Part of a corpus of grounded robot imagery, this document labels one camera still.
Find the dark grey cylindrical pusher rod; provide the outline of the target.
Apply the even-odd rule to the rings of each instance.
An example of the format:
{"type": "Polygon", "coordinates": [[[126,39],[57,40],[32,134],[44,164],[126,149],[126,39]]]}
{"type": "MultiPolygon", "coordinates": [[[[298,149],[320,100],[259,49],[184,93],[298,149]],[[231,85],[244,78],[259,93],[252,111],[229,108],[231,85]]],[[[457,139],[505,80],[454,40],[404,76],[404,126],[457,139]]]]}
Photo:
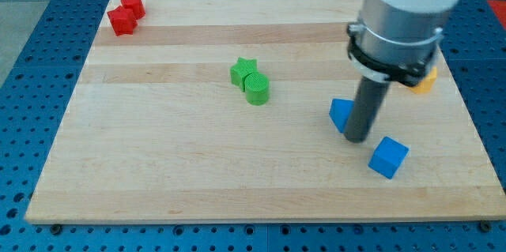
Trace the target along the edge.
{"type": "Polygon", "coordinates": [[[344,136],[348,141],[361,143],[367,139],[389,87],[389,82],[361,78],[344,129],[344,136]]]}

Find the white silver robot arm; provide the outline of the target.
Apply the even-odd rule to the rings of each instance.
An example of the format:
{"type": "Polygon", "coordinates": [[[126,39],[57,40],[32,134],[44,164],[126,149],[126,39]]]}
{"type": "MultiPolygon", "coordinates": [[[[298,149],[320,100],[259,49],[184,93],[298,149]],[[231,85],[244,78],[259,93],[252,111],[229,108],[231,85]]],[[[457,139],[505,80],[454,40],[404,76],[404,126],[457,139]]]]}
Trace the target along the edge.
{"type": "Polygon", "coordinates": [[[363,142],[392,82],[413,87],[430,73],[459,0],[363,0],[347,26],[347,52],[362,78],[344,135],[363,142]]]}

